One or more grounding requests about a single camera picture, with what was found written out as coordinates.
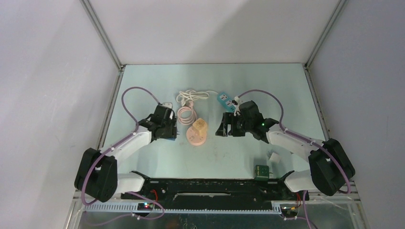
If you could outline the pink round power socket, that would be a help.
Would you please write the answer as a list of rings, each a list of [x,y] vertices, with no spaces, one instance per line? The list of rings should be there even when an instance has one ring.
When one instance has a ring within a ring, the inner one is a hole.
[[[201,146],[207,140],[207,131],[197,131],[192,126],[186,131],[186,139],[193,146]]]

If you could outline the yellow cube plug adapter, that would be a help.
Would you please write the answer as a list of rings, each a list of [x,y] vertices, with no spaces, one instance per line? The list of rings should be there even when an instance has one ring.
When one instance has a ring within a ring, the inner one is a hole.
[[[206,133],[208,129],[208,124],[202,119],[198,118],[193,124],[193,129],[198,132],[200,135]]]

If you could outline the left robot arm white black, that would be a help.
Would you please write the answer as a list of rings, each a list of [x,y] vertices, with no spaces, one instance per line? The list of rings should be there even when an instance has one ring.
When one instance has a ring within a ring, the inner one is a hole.
[[[172,103],[158,104],[154,113],[139,121],[139,127],[110,147],[87,149],[82,156],[74,187],[100,202],[107,202],[115,194],[133,192],[147,198],[151,186],[146,176],[136,172],[119,173],[118,167],[142,147],[158,139],[175,140],[177,118]]]

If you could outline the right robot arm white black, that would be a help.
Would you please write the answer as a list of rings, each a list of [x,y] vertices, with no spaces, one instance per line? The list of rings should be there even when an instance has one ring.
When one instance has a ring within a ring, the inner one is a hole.
[[[253,101],[242,103],[234,113],[223,113],[215,132],[221,137],[242,137],[247,133],[259,141],[282,147],[309,164],[308,170],[292,171],[284,176],[283,183],[277,187],[283,199],[291,199],[304,190],[333,196],[355,175],[355,168],[338,140],[322,141],[290,131],[279,121],[264,118]]]

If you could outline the small white plug adapter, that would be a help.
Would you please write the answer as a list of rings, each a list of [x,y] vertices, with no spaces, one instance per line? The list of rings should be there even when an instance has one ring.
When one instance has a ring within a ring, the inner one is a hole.
[[[281,156],[274,152],[269,152],[267,154],[269,163],[278,164],[281,161]]]

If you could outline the green cube plug adapter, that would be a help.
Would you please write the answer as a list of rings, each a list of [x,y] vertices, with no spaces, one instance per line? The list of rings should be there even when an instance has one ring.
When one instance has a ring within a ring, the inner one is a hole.
[[[254,166],[254,180],[255,181],[268,181],[273,176],[269,166],[255,165]]]

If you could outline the teal power strip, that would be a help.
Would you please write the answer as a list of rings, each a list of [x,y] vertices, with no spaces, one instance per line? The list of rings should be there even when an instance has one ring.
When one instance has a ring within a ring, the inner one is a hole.
[[[225,92],[221,92],[217,96],[217,101],[222,105],[222,107],[230,113],[234,113],[236,110],[236,106],[233,103],[232,98]]]

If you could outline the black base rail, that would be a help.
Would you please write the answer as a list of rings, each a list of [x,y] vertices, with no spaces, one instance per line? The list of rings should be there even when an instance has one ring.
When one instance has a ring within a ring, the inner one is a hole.
[[[138,194],[164,208],[180,209],[272,209],[277,201],[309,199],[303,191],[290,191],[281,179],[147,178]]]

